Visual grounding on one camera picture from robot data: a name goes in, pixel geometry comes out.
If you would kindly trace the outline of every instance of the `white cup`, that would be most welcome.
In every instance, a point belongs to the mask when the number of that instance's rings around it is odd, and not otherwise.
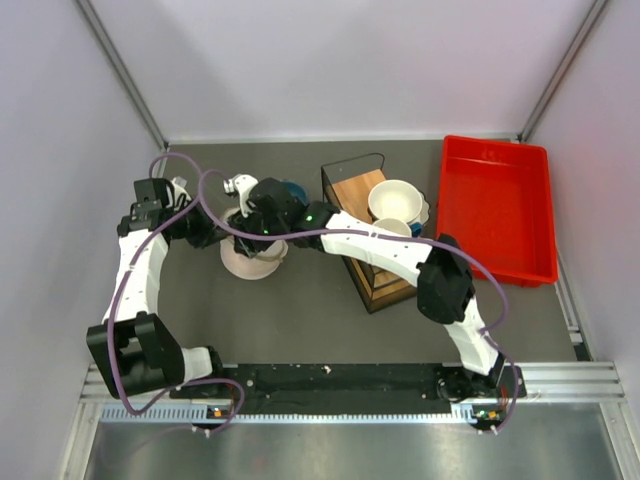
[[[374,219],[395,218],[409,225],[425,224],[429,219],[429,204],[422,193],[402,180],[377,184],[369,192],[368,204]]]
[[[374,227],[383,228],[391,233],[400,235],[401,237],[410,237],[411,228],[402,220],[397,218],[381,218],[373,222]]]

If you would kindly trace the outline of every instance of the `wooden box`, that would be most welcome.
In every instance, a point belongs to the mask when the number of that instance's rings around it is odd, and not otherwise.
[[[358,220],[373,223],[368,198],[371,189],[386,180],[381,169],[331,183],[323,175],[323,190],[329,202]],[[353,258],[343,257],[353,283],[369,313],[381,310],[416,294],[416,289],[397,275],[372,267]]]

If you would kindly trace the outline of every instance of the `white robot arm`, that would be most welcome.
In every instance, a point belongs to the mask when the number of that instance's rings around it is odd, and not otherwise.
[[[118,227],[121,258],[117,284],[131,270],[131,260],[142,242],[191,202],[177,179],[140,180],[134,187],[137,203]],[[240,211],[229,219],[229,224],[242,232],[273,235],[317,229],[359,231],[354,235],[328,232],[293,243],[327,254],[353,257],[405,279],[417,288],[419,311],[447,329],[460,351],[463,367],[493,387],[498,384],[504,358],[487,341],[488,334],[480,333],[484,323],[466,261],[427,244],[380,238],[379,235],[390,232],[361,222],[329,204],[303,205],[281,182],[271,178],[257,181],[249,175],[238,175],[225,182],[225,192],[240,200]],[[212,347],[181,348],[158,318],[157,309],[160,270],[170,242],[186,239],[194,247],[202,248],[226,236],[228,233],[215,226],[198,206],[162,235],[156,235],[141,253],[115,316],[119,373],[128,395],[182,385],[221,372],[222,363]],[[449,241],[456,246],[453,239]],[[236,251],[248,256],[265,250],[271,243],[235,237]],[[117,397],[106,347],[105,321],[110,311],[111,305],[103,324],[89,328],[87,344],[110,393]],[[139,350],[125,351],[135,342],[140,344]]]

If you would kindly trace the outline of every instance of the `gray table surface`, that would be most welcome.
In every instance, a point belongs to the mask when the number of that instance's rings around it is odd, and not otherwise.
[[[440,141],[366,141],[191,145],[172,148],[193,156],[203,169],[272,176],[303,185],[321,198],[320,166],[368,152],[386,155],[387,178],[410,181],[432,205],[433,234],[440,174]],[[165,176],[196,175],[170,160]],[[207,200],[218,212],[233,206],[211,179]],[[501,303],[486,281],[476,281],[486,323]],[[493,337],[516,361],[572,361],[575,354],[555,287],[506,285],[507,322]],[[162,271],[159,311],[185,347],[210,344],[225,363],[455,362],[457,350],[444,328],[424,318],[409,299],[369,315],[342,260],[315,251],[289,249],[278,270],[260,281],[234,277],[222,265],[219,247],[194,250],[174,242]]]
[[[238,424],[206,440],[101,424],[85,478],[618,480],[603,423],[598,405],[529,404],[497,437],[467,425]]]

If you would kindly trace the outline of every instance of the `purple cable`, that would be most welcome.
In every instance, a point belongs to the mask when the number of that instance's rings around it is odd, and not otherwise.
[[[187,383],[185,386],[210,385],[210,384],[213,384],[213,383],[225,384],[225,385],[233,385],[240,392],[240,398],[238,399],[237,406],[233,405],[233,410],[231,411],[231,413],[229,414],[229,416],[226,418],[226,420],[224,422],[222,422],[221,424],[212,424],[212,427],[214,425],[217,425],[217,426],[215,428],[209,430],[211,432],[210,435],[219,433],[222,430],[224,430],[225,428],[227,428],[229,426],[229,424],[231,423],[231,421],[238,414],[238,412],[242,409],[242,406],[244,405],[244,400],[245,400],[245,394],[244,394],[244,389],[242,388],[242,385],[240,385],[238,382],[236,382],[235,380],[232,380],[230,378],[209,378],[209,379],[202,379],[202,380],[193,380],[193,381]],[[101,444],[102,448],[100,449],[102,463],[105,465],[105,467],[107,467],[108,469],[112,470],[114,468],[119,467],[122,463],[124,463],[126,460],[131,458],[133,455],[138,453],[140,450],[142,450],[144,447],[149,445],[151,442],[154,442],[155,440],[157,440],[158,438],[166,435],[167,433],[175,432],[175,431],[178,431],[178,430],[186,430],[186,429],[193,430],[194,428],[198,429],[199,427],[194,427],[192,425],[178,425],[178,426],[163,428],[162,430],[160,430],[156,434],[152,435],[151,437],[149,437],[145,441],[143,441],[140,444],[138,444],[135,447],[133,447],[124,457],[121,457],[120,459],[118,459],[117,462],[109,461],[106,458],[106,454],[105,454],[105,451],[104,451],[104,442],[103,442]]]
[[[166,158],[166,157],[178,157],[178,158],[185,159],[194,167],[194,169],[198,172],[198,174],[201,174],[200,168],[198,167],[197,163],[191,157],[189,157],[188,155],[185,155],[185,154],[177,153],[177,152],[167,152],[167,153],[157,157],[151,163],[151,167],[149,169],[150,172],[152,172],[153,168],[155,167],[155,165],[160,160],[162,160],[163,158]],[[153,238],[156,235],[158,235],[163,230],[165,230],[166,228],[171,226],[173,223],[178,221],[180,218],[182,218],[184,215],[186,215],[191,209],[195,208],[195,206],[198,204],[198,202],[201,203],[204,211],[211,218],[211,220],[214,222],[214,224],[216,224],[218,227],[222,228],[223,230],[226,230],[227,232],[229,232],[229,233],[231,233],[231,234],[233,234],[235,236],[238,236],[238,237],[241,237],[241,238],[246,238],[248,240],[257,240],[257,241],[264,241],[264,240],[272,240],[272,241],[276,241],[276,240],[293,240],[293,239],[296,239],[296,238],[303,238],[303,237],[309,237],[309,236],[315,236],[315,235],[325,235],[325,234],[352,234],[352,235],[369,236],[369,232],[366,232],[366,231],[363,231],[363,230],[351,230],[351,229],[337,229],[337,230],[318,229],[318,230],[313,230],[313,231],[309,231],[309,232],[296,232],[296,233],[289,233],[289,234],[284,234],[284,235],[255,235],[255,234],[242,232],[240,230],[236,230],[236,229],[230,227],[225,222],[222,222],[213,213],[213,211],[209,208],[208,204],[204,200],[204,181],[209,175],[212,175],[212,174],[218,175],[218,176],[222,177],[223,179],[227,179],[228,178],[225,174],[223,174],[219,170],[208,170],[205,173],[201,174],[200,178],[199,178],[199,182],[198,182],[198,194],[196,195],[196,197],[187,206],[187,208],[185,208],[184,210],[179,212],[177,215],[175,215],[174,217],[169,219],[167,222],[162,224],[160,227],[158,227],[156,230],[154,230],[142,242],[142,244],[140,245],[140,247],[138,247],[138,250],[136,250],[136,252],[134,253],[134,255],[133,255],[132,259],[131,259],[131,262],[130,262],[130,267],[131,268],[135,267],[135,264],[138,261],[138,258],[140,257],[140,255],[142,254],[142,252],[144,251],[146,246],[151,242],[151,240],[153,240]],[[502,314],[501,314],[500,318],[498,319],[497,322],[495,322],[491,326],[483,328],[481,330],[481,333],[487,333],[489,330],[492,330],[492,329],[496,328],[497,326],[499,326],[505,320],[505,318],[507,316],[507,313],[508,313],[508,301],[507,301],[506,295],[504,293],[504,290],[502,289],[502,287],[500,286],[498,281],[495,279],[495,277],[482,264],[480,264],[480,262],[475,260],[473,257],[469,256],[468,254],[466,254],[465,252],[463,252],[462,250],[460,250],[458,248],[455,248],[455,247],[452,247],[451,245],[448,245],[448,244],[445,244],[445,243],[441,243],[441,242],[438,242],[438,241],[435,241],[435,240],[431,240],[431,239],[426,239],[426,238],[406,238],[406,237],[396,237],[396,236],[391,236],[391,235],[378,235],[378,237],[383,239],[383,240],[391,240],[391,241],[398,241],[398,242],[426,243],[426,244],[428,244],[428,245],[430,245],[432,247],[442,248],[444,250],[448,250],[448,251],[453,252],[453,253],[455,253],[457,255],[460,255],[462,258],[464,258],[468,262],[470,262],[473,265],[475,265],[491,281],[491,283],[498,290],[498,293],[500,294],[500,297],[502,298],[503,311],[502,311]],[[123,278],[120,281],[120,284],[118,285],[118,288],[116,289],[116,293],[114,295],[113,303],[112,303],[111,309],[109,311],[109,317],[107,319],[107,349],[108,349],[109,363],[110,363],[110,366],[111,366],[111,371],[112,371],[112,375],[113,375],[114,384],[115,384],[115,387],[116,387],[116,390],[118,392],[118,396],[119,396],[120,400],[122,401],[122,403],[123,403],[125,409],[127,410],[127,412],[129,412],[131,415],[142,415],[149,408],[151,408],[151,406],[153,406],[153,404],[156,403],[163,395],[165,395],[167,392],[169,392],[174,387],[166,388],[166,389],[162,390],[155,397],[153,397],[151,399],[151,401],[147,405],[145,405],[140,410],[136,410],[135,408],[133,408],[133,406],[129,402],[129,399],[127,398],[124,386],[122,385],[122,379],[120,378],[120,370],[118,368],[118,362],[117,362],[117,357],[116,357],[116,353],[115,353],[114,328],[115,328],[115,317],[116,317],[116,313],[117,313],[117,308],[118,308],[118,306],[120,304],[122,296],[124,295],[124,290],[126,288],[126,285],[127,285],[127,282],[129,280],[130,275],[131,275],[131,270],[125,272],[125,274],[123,275]],[[488,341],[491,341],[491,344],[492,344],[492,346],[494,346],[494,348],[496,348],[497,350],[501,351],[499,349],[498,345],[495,342],[493,342],[493,340],[491,340],[489,337],[486,337],[486,338],[487,338]],[[509,357],[504,352],[502,352],[502,354],[505,356],[505,358],[509,359]],[[513,362],[511,362],[511,366],[512,366],[513,371],[514,371],[514,375],[515,375],[514,378],[517,379],[518,374],[517,374],[517,370],[515,369],[515,365],[513,364]],[[204,385],[204,384],[207,384],[207,383],[232,383],[231,381],[226,382],[225,379],[204,379],[204,380],[196,380],[196,382],[200,382],[200,383],[192,383],[192,382],[190,382],[189,384],[190,385],[192,385],[192,384]],[[242,387],[240,385],[238,385],[238,387],[239,387],[239,389],[241,391],[241,399],[242,399],[242,402],[240,403],[240,406],[241,406],[242,403],[244,402],[244,390],[242,390]],[[515,407],[515,396],[514,396],[514,399],[512,401],[512,407],[509,409],[509,412],[507,413],[505,421],[500,425],[500,427],[503,427],[504,424],[506,423],[506,421],[511,417],[511,414],[512,414],[512,411],[513,411],[514,407]],[[231,415],[230,418],[228,419],[228,421],[225,422],[225,424],[223,424],[221,427],[216,429],[216,431],[217,430],[221,430],[223,428],[226,428],[228,426],[229,422],[231,421],[231,419],[234,416],[235,416],[235,414]]]
[[[213,211],[207,204],[204,198],[204,182],[207,179],[207,177],[212,174],[221,176],[221,172],[219,170],[207,170],[200,177],[200,181],[198,182],[198,197],[200,198],[200,204],[202,205],[203,210],[206,212],[209,218],[211,218],[213,223],[215,223],[218,227],[220,227],[223,230],[226,230],[228,233],[231,233],[236,237],[246,238],[247,240],[255,240],[255,241],[265,241],[265,240],[276,241],[276,240],[294,240],[296,238],[312,237],[315,235],[351,234],[351,235],[363,235],[367,237],[370,235],[369,232],[366,232],[364,230],[351,230],[351,229],[330,230],[327,228],[310,230],[308,232],[286,233],[282,235],[255,235],[253,233],[242,232],[240,230],[230,227],[226,222],[223,222],[222,220],[220,220],[213,213]],[[496,278],[491,274],[491,272],[487,270],[484,265],[482,265],[480,262],[478,262],[475,258],[473,258],[468,253],[463,252],[459,248],[453,247],[446,243],[438,242],[437,240],[431,240],[429,238],[398,237],[393,235],[382,235],[382,234],[377,235],[377,237],[381,238],[382,240],[391,240],[394,242],[426,243],[427,245],[430,245],[432,247],[447,250],[449,252],[452,252],[464,258],[467,262],[475,265],[478,268],[478,270],[480,270],[487,277],[487,279],[493,284],[495,289],[498,291],[498,294],[500,295],[500,299],[502,300],[502,313],[500,314],[500,317],[493,324],[487,327],[484,327],[481,333],[486,333],[493,330],[494,328],[499,327],[507,318],[507,315],[509,314],[509,301],[507,300],[507,294],[505,293],[500,283],[498,283],[498,280],[496,280]]]
[[[162,154],[159,157],[157,157],[155,160],[153,160],[153,162],[151,162],[151,168],[149,169],[149,171],[151,172],[153,170],[153,167],[160,160],[162,160],[165,157],[170,157],[170,156],[171,157],[183,158],[183,159],[189,161],[192,164],[192,166],[194,168],[196,168],[196,170],[198,172],[200,172],[200,168],[198,167],[198,165],[195,163],[195,161],[191,157],[189,157],[188,155],[184,155],[182,153],[173,153],[173,152],[168,152],[168,153]],[[222,176],[223,178],[226,177],[222,172],[218,171],[217,173],[220,176]],[[199,197],[196,196],[193,199],[193,201],[187,206],[187,208],[185,208],[184,210],[180,211],[177,215],[171,217],[169,220],[167,220],[165,223],[163,223],[158,228],[156,228],[153,232],[151,232],[151,234],[149,236],[147,236],[147,238],[144,239],[144,241],[140,244],[138,249],[133,254],[133,257],[131,257],[131,262],[129,263],[130,269],[128,271],[126,271],[124,273],[124,275],[122,276],[122,280],[120,281],[120,284],[118,285],[118,288],[116,289],[116,293],[113,296],[113,302],[111,304],[111,309],[109,310],[109,317],[107,318],[107,352],[108,352],[108,355],[109,355],[109,365],[111,366],[111,375],[113,377],[113,383],[115,384],[116,391],[118,392],[118,397],[120,398],[120,401],[124,405],[125,410],[127,410],[127,412],[129,414],[134,415],[134,416],[142,415],[143,413],[145,413],[160,398],[162,398],[164,395],[166,395],[168,392],[170,392],[175,387],[165,388],[164,390],[161,390],[157,395],[155,395],[149,401],[149,403],[147,403],[140,410],[136,410],[133,407],[133,405],[131,405],[131,402],[129,401],[129,398],[127,397],[127,393],[126,393],[126,391],[124,389],[124,385],[122,385],[122,378],[120,377],[120,368],[118,367],[118,359],[117,359],[117,356],[116,356],[114,330],[115,330],[115,323],[116,323],[115,319],[116,319],[118,307],[120,305],[122,297],[124,296],[124,291],[125,291],[125,288],[127,286],[128,281],[129,281],[129,278],[131,277],[131,271],[132,271],[133,268],[135,268],[135,265],[138,262],[138,259],[140,258],[140,255],[142,255],[142,252],[147,247],[147,245],[149,245],[149,243],[158,234],[160,234],[162,231],[164,231],[165,229],[167,229],[168,227],[173,225],[175,222],[177,222],[182,217],[184,217],[187,213],[189,213],[192,209],[194,209],[198,205],[199,201],[200,201]],[[206,381],[207,383],[235,383],[233,381],[223,382],[223,381],[218,381],[218,380],[219,379],[207,379],[207,380],[203,380],[203,381]],[[240,389],[240,398],[242,399],[242,402],[244,402],[244,391],[242,390],[242,387],[239,384],[238,384],[238,387]]]
[[[161,160],[164,160],[165,158],[169,158],[169,157],[181,158],[183,160],[186,160],[187,162],[189,162],[189,164],[191,164],[191,166],[194,168],[194,170],[196,172],[198,172],[198,177],[200,175],[202,175],[202,170],[200,170],[200,167],[198,166],[196,161],[193,158],[191,158],[189,155],[185,155],[184,153],[178,153],[178,152],[165,152],[162,155],[160,155],[159,157],[156,157],[153,160],[153,162],[151,162],[151,165],[149,165],[149,178],[153,177],[153,169],[158,164],[158,162],[160,162]]]
[[[240,237],[240,238],[246,238],[247,240],[256,240],[256,241],[265,241],[265,240],[272,240],[272,241],[285,240],[286,241],[286,240],[293,240],[293,239],[296,239],[296,238],[310,237],[310,236],[314,236],[314,235],[327,235],[327,234],[350,234],[350,235],[364,235],[364,236],[369,236],[370,235],[369,232],[364,231],[364,230],[351,230],[351,229],[330,230],[330,229],[326,229],[326,228],[318,229],[318,230],[310,230],[308,232],[287,233],[287,234],[283,234],[283,235],[255,235],[255,234],[252,234],[252,233],[242,232],[240,230],[232,228],[227,223],[225,223],[222,220],[220,220],[213,213],[213,211],[211,210],[211,208],[207,204],[207,202],[205,200],[205,197],[204,197],[204,182],[205,182],[205,180],[207,179],[207,177],[209,175],[218,175],[218,176],[220,176],[220,172],[218,170],[207,170],[206,172],[204,172],[200,176],[200,180],[198,182],[198,197],[200,198],[200,204],[202,205],[202,209],[209,216],[209,218],[211,218],[211,221],[213,221],[214,224],[216,224],[218,227],[220,227],[223,230],[226,230],[228,233],[231,233],[234,236],[237,236],[237,237]],[[509,313],[509,301],[507,300],[507,295],[506,295],[504,289],[502,288],[500,283],[498,283],[496,278],[491,274],[491,272],[489,272],[489,270],[487,270],[485,268],[484,265],[482,265],[480,262],[478,262],[475,258],[473,258],[468,253],[466,253],[466,252],[464,252],[464,251],[460,250],[459,248],[456,248],[456,247],[454,247],[452,245],[449,245],[449,244],[446,244],[446,243],[442,243],[442,242],[438,242],[437,240],[431,240],[429,238],[398,237],[398,236],[394,236],[394,235],[384,235],[384,234],[378,234],[378,235],[374,234],[374,236],[377,236],[377,238],[380,238],[382,240],[390,240],[390,241],[393,241],[393,242],[425,243],[427,245],[430,245],[431,247],[441,248],[443,250],[447,250],[447,251],[449,251],[451,253],[454,253],[455,255],[458,255],[458,256],[464,258],[467,262],[471,263],[472,265],[475,265],[476,268],[478,268],[478,270],[480,270],[487,277],[487,279],[493,284],[493,286],[498,291],[498,294],[500,295],[500,298],[502,300],[502,313],[501,313],[500,317],[498,318],[498,320],[496,322],[494,322],[492,325],[490,325],[488,327],[482,328],[480,330],[480,334],[484,336],[484,338],[487,340],[487,342],[493,348],[495,348],[498,352],[502,353],[502,355],[505,357],[505,359],[509,361],[509,363],[511,364],[511,369],[513,371],[513,375],[514,375],[515,391],[514,391],[513,399],[511,401],[511,406],[509,407],[509,411],[507,412],[507,415],[506,415],[505,419],[502,421],[502,423],[498,427],[496,427],[496,432],[499,433],[506,426],[507,422],[511,419],[511,417],[513,415],[513,411],[514,411],[515,406],[516,406],[516,398],[518,396],[518,387],[519,387],[518,386],[519,376],[518,376],[518,370],[516,369],[515,363],[511,360],[511,357],[509,355],[507,355],[498,346],[498,344],[491,339],[491,337],[486,335],[490,330],[493,330],[494,328],[500,326],[505,321],[505,319],[507,318],[507,315]]]

